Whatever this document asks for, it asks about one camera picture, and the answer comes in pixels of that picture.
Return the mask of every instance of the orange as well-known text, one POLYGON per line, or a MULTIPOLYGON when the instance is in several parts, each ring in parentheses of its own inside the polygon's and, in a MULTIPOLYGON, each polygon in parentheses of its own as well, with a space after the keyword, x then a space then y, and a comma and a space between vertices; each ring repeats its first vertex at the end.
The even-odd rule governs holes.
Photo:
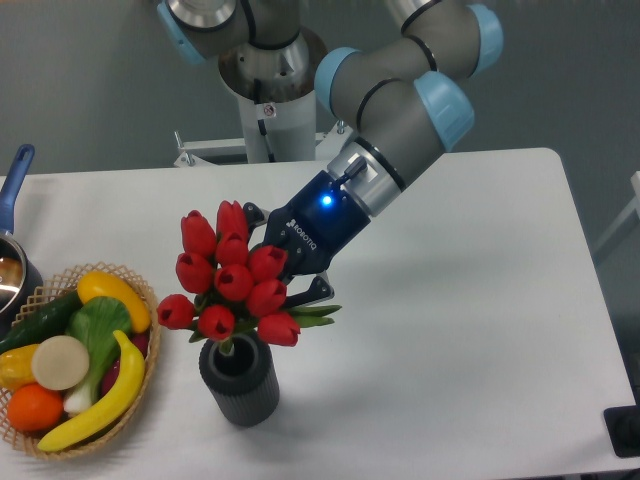
POLYGON ((62 396, 31 383, 15 391, 7 405, 7 420, 16 430, 37 432, 51 428, 62 416, 62 396))

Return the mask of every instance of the gray floor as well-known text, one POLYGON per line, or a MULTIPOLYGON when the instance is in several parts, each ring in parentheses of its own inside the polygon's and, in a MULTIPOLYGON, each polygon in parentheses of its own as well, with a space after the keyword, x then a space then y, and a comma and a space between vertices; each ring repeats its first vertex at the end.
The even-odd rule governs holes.
MULTIPOLYGON (((183 140, 241 136, 215 62, 182 63, 155 0, 0 1, 0 175, 36 145, 32 172, 169 167, 183 140)), ((382 0, 303 0, 329 49, 398 38, 382 0)), ((549 147, 592 245, 640 170, 640 2, 501 0, 498 65, 462 84, 476 111, 458 151, 549 147)), ((322 113, 319 129, 332 119, 322 113)), ((622 351, 640 351, 640 229, 598 269, 622 351)))

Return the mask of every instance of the tulip bouquet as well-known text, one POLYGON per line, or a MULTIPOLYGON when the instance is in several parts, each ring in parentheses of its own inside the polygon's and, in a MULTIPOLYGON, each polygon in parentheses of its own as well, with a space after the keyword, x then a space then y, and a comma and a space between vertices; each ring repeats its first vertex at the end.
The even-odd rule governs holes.
POLYGON ((182 218, 184 253, 176 274, 195 298, 173 294, 162 300, 161 325, 191 330, 191 342, 208 338, 218 342, 220 353, 231 355, 235 334, 257 329, 266 343, 294 346, 301 328, 333 323, 325 315, 338 305, 283 308, 287 286, 280 277, 287 252, 274 246, 249 250, 249 225, 238 202, 222 202, 216 220, 214 230, 196 210, 182 218))

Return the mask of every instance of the black vase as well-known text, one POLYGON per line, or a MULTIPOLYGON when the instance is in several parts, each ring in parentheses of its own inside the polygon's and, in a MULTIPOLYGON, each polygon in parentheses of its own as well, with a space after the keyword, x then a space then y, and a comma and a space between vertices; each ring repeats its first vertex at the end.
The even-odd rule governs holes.
POLYGON ((231 423, 252 427, 266 420, 280 400, 269 345, 254 331, 234 335, 234 353, 225 356, 207 340, 200 351, 200 375, 231 423))

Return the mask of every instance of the white table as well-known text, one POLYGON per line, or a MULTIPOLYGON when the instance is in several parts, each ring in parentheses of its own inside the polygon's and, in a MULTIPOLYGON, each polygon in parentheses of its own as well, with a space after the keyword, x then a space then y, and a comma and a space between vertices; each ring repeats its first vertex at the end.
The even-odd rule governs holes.
MULTIPOLYGON (((16 239, 45 277, 105 260, 158 297, 180 218, 223 199, 283 205, 324 163, 33 175, 16 239)), ((0 445, 2 478, 497 479, 624 470, 602 412, 630 405, 602 293, 558 156, 447 155, 329 270, 330 327, 274 347, 281 403, 252 429, 224 420, 200 345, 165 331, 131 428, 63 464, 0 445)))

